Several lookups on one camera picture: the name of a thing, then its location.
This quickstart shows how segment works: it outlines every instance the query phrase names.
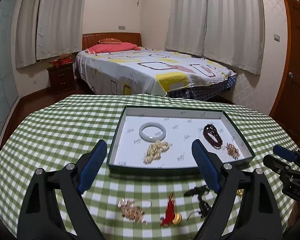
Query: red string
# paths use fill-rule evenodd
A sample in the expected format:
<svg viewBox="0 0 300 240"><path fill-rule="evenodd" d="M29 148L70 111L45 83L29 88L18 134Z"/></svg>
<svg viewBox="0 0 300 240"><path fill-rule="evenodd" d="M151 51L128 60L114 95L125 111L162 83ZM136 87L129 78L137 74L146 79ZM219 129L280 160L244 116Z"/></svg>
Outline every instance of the red string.
<svg viewBox="0 0 300 240"><path fill-rule="evenodd" d="M172 200L173 193L169 196L169 202L168 206L166 209L166 217L162 219L160 226L164 226L165 224L171 225L172 221L175 218L175 213L174 213L174 200Z"/></svg>

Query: blue gripper pad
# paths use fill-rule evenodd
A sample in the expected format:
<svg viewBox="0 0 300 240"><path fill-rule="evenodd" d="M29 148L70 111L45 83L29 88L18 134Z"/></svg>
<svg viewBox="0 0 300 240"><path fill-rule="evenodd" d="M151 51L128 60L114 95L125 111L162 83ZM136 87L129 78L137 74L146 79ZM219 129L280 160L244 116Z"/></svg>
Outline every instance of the blue gripper pad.
<svg viewBox="0 0 300 240"><path fill-rule="evenodd" d="M106 158L106 154L107 144L102 140L80 173L80 184L78 185L77 190L81 194L91 188L91 185L96 178L104 159Z"/></svg>
<svg viewBox="0 0 300 240"><path fill-rule="evenodd" d="M192 156L208 188L212 189L215 193L219 193L221 187L218 180L218 172L206 154L207 150L203 149L197 140L193 141L191 150Z"/></svg>
<svg viewBox="0 0 300 240"><path fill-rule="evenodd" d="M279 157L284 158L288 162L295 162L297 160L297 156L292 151L290 151L278 144L273 147L272 151L275 155L278 155Z"/></svg>

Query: wooden door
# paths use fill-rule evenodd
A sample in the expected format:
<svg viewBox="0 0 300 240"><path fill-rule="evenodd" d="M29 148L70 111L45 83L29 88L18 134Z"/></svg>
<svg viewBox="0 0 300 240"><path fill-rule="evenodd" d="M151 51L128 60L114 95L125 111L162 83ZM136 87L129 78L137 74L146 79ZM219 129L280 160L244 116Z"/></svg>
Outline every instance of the wooden door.
<svg viewBox="0 0 300 240"><path fill-rule="evenodd" d="M288 45L285 69L270 116L300 144L300 3L284 0Z"/></svg>

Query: green checkered tablecloth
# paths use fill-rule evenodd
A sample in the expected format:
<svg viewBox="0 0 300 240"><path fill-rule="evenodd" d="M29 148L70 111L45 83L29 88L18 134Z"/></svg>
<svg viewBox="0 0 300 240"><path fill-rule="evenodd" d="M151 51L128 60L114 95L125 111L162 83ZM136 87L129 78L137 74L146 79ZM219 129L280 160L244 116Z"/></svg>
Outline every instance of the green checkered tablecloth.
<svg viewBox="0 0 300 240"><path fill-rule="evenodd" d="M0 218L14 235L17 233L21 204L35 169L43 167L46 171L59 170L69 162L76 162L82 154L90 152L100 139L107 142L109 151L125 105L225 110L256 154L249 171L263 167L263 157L272 153L275 144L291 150L297 149L296 144L273 119L244 106L150 95L72 95L29 115L0 152ZM285 226L293 201L281 193L279 177L265 167L263 170L277 200L282 225ZM91 189L83 194L83 199L106 239L186 240L193 239L203 221L198 214L186 221L193 210L199 209L199 205L195 196L184 198L183 193L203 183L204 180L198 175L173 178L111 176L104 162ZM160 228L160 217L164 216L168 195L172 192L176 200L175 211L182 214L183 220L177 226ZM122 197L152 201L152 207L144 217L148 224L132 223L122 218L116 206ZM216 195L210 192L205 198L212 206ZM75 233L60 191L57 191L57 200L66 229ZM232 230L239 207L240 199L236 197L224 233Z"/></svg>

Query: door frame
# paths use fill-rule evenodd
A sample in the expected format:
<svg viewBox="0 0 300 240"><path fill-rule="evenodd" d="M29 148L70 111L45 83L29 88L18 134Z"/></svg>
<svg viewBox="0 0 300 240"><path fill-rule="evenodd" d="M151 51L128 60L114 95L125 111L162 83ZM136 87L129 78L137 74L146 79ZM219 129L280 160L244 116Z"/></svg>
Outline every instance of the door frame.
<svg viewBox="0 0 300 240"><path fill-rule="evenodd" d="M300 2L298 0L291 0L291 1L300 4ZM269 114L269 116L272 117L272 118L273 118L274 113L275 113L275 111L278 107L279 100L281 98L285 82L287 80L288 68L289 68L289 62L290 62L290 55L291 55L291 17L290 17L290 10L289 10L289 5L288 5L288 0L284 0L284 5L285 5L285 8L286 8L286 13L287 13L287 27L288 27L287 54L286 54L286 62L285 62L285 65L284 65L284 70L283 70L283 75L282 75L279 91L278 91L277 97L275 98L274 104L273 104L272 109L271 109L270 114Z"/></svg>

